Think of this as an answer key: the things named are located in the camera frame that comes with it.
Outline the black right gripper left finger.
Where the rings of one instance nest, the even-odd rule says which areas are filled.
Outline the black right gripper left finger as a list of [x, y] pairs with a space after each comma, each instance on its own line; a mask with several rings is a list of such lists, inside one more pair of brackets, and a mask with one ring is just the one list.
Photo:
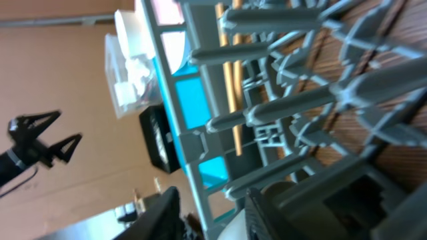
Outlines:
[[180, 197], [176, 187], [169, 187], [149, 208], [114, 240], [182, 240]]

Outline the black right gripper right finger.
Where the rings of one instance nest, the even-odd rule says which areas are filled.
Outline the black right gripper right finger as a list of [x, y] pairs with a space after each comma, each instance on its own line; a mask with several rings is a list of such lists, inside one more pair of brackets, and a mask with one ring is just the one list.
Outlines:
[[278, 209], [273, 199], [287, 187], [251, 187], [246, 191], [245, 220], [249, 240], [308, 240], [306, 233], [294, 226]]

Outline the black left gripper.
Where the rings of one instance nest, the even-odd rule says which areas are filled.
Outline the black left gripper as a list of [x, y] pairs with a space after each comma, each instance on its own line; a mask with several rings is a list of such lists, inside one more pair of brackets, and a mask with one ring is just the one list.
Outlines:
[[53, 167], [53, 155], [64, 163], [70, 162], [82, 134], [72, 135], [50, 147], [37, 139], [60, 115], [61, 112], [56, 110], [36, 115], [20, 115], [10, 120], [7, 133], [13, 145], [6, 150], [6, 168], [28, 169], [41, 163], [50, 169]]

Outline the grey bowl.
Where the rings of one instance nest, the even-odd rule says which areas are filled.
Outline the grey bowl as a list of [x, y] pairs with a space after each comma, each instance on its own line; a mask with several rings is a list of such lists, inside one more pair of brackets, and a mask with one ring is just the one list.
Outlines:
[[[269, 201], [281, 192], [296, 185], [293, 181], [277, 181], [261, 190], [261, 194]], [[246, 231], [246, 210], [242, 209], [220, 233], [218, 240], [248, 240]]]

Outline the white napkin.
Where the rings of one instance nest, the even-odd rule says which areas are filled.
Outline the white napkin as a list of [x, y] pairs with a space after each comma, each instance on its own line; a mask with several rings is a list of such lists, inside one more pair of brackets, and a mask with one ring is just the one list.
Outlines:
[[147, 80], [150, 68], [139, 59], [125, 60], [125, 77], [120, 77], [113, 85], [120, 107], [146, 102]]

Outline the wooden chopstick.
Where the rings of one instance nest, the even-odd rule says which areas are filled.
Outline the wooden chopstick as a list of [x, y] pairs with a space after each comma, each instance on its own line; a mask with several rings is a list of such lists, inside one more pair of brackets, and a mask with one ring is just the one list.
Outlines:
[[[224, 14], [224, 4], [218, 3], [216, 5], [216, 17], [217, 20], [219, 20], [222, 15]], [[220, 29], [218, 29], [219, 32], [219, 38], [220, 38], [220, 46], [225, 47], [229, 45], [228, 36], [223, 33]], [[236, 111], [238, 108], [238, 105], [236, 103], [236, 97], [234, 92], [234, 78], [233, 78], [233, 69], [232, 69], [232, 63], [231, 62], [225, 62], [223, 64], [223, 70], [224, 70], [224, 79], [226, 84], [226, 93], [228, 98], [228, 105], [230, 112]]]
[[[241, 9], [243, 5], [242, 0], [233, 0], [233, 8]], [[235, 34], [233, 36], [233, 45], [239, 45], [243, 41], [242, 35]], [[242, 108], [242, 79], [243, 79], [243, 68], [240, 60], [234, 62], [234, 91], [236, 96], [237, 110]], [[237, 125], [233, 129], [234, 131], [234, 143], [236, 147], [236, 155], [242, 154], [242, 126]]]

